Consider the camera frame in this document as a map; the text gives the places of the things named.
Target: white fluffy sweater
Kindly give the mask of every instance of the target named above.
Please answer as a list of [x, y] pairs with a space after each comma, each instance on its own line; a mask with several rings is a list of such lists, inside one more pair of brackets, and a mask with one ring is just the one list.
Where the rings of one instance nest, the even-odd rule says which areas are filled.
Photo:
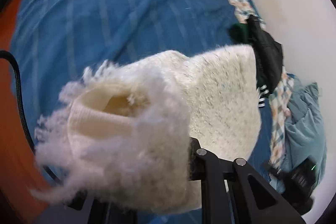
[[254, 53], [229, 46], [188, 58], [166, 51], [124, 67], [104, 62], [68, 83], [66, 104], [42, 117], [39, 165], [68, 171], [64, 184], [33, 194], [50, 203], [80, 190], [156, 213], [199, 208], [188, 181], [189, 136], [219, 158], [248, 158], [260, 117]]

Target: light blue cloth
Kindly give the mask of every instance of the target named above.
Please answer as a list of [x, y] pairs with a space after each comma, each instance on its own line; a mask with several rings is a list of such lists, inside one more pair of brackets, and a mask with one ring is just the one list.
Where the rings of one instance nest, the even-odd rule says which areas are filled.
[[[288, 102], [292, 116], [285, 123], [286, 155], [281, 169], [290, 171], [307, 157], [315, 163], [317, 186], [323, 178], [326, 166], [327, 147], [323, 119], [319, 110], [317, 83], [304, 87], [295, 75], [293, 94]], [[273, 180], [271, 185], [283, 192], [282, 183]]]

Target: blue cloth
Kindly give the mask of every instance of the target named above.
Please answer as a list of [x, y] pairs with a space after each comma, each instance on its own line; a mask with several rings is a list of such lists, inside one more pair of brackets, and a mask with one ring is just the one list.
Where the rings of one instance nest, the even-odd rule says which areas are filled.
[[[323, 178], [327, 159], [326, 137], [323, 119], [319, 110], [319, 88], [317, 83], [304, 87], [295, 75], [293, 94], [288, 102], [292, 112], [285, 123], [286, 155], [281, 169], [290, 171], [307, 157], [315, 163], [317, 186]], [[284, 191], [283, 183], [274, 180], [271, 185], [279, 192]]]
[[[30, 132], [40, 115], [60, 107], [61, 88], [78, 80], [85, 67], [105, 59], [125, 65], [165, 50], [193, 56], [231, 45], [227, 30], [238, 23], [234, 11], [227, 0], [22, 0], [10, 50], [21, 71]], [[261, 113], [263, 127], [249, 159], [255, 168], [270, 156], [271, 114], [269, 108]], [[185, 218], [201, 222], [193, 211], [140, 213], [139, 223], [187, 223]]]

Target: metal screw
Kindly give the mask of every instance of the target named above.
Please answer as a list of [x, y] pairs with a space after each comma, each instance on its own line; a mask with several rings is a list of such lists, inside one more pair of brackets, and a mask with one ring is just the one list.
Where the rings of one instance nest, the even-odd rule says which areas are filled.
[[200, 156], [204, 156], [207, 153], [207, 151], [203, 148], [200, 148], [197, 149], [196, 153], [199, 154]]
[[238, 158], [236, 159], [236, 163], [240, 166], [244, 166], [246, 164], [246, 160], [244, 160], [243, 158]]

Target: black cable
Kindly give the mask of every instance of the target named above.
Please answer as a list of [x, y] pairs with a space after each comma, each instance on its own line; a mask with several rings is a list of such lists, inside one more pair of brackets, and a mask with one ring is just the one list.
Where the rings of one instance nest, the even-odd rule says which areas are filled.
[[[17, 100], [17, 107], [19, 110], [19, 115], [20, 115], [20, 120], [21, 120], [21, 125], [23, 128], [23, 131], [26, 136], [26, 140], [30, 146], [30, 149], [32, 150], [33, 153], [35, 153], [35, 145], [34, 141], [29, 133], [26, 117], [25, 117], [25, 112], [23, 109], [23, 103], [22, 103], [22, 93], [21, 93], [21, 79], [20, 79], [20, 70], [19, 66], [14, 58], [14, 56], [7, 51], [0, 51], [0, 58], [6, 59], [12, 66], [14, 70], [14, 75], [15, 75], [15, 85], [16, 85], [16, 100]], [[47, 172], [47, 174], [56, 182], [56, 183], [62, 183], [61, 180], [54, 174], [54, 172], [51, 171], [51, 169], [48, 166], [43, 167], [44, 170]]]

